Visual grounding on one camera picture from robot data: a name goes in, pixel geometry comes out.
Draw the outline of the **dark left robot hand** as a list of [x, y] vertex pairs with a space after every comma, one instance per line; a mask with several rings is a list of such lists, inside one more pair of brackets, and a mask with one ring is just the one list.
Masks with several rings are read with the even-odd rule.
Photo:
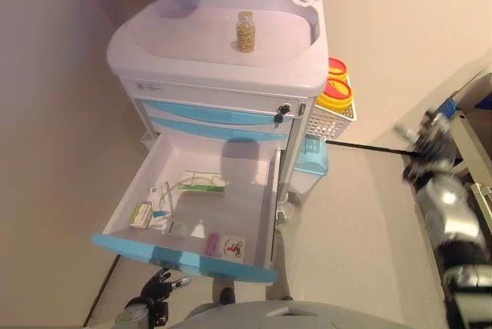
[[141, 296], [151, 298], [154, 302], [168, 299], [173, 291], [187, 287], [191, 283], [191, 277], [181, 277], [171, 280], [171, 272], [168, 268], [158, 270], [147, 281], [141, 290]]

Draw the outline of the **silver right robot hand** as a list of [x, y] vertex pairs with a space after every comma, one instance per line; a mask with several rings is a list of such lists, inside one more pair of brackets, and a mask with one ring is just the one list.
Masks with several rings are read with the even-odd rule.
[[414, 151], [429, 161], [453, 161], [457, 156], [450, 121], [441, 112], [426, 111], [417, 131], [402, 124], [396, 124], [394, 130], [411, 144]]

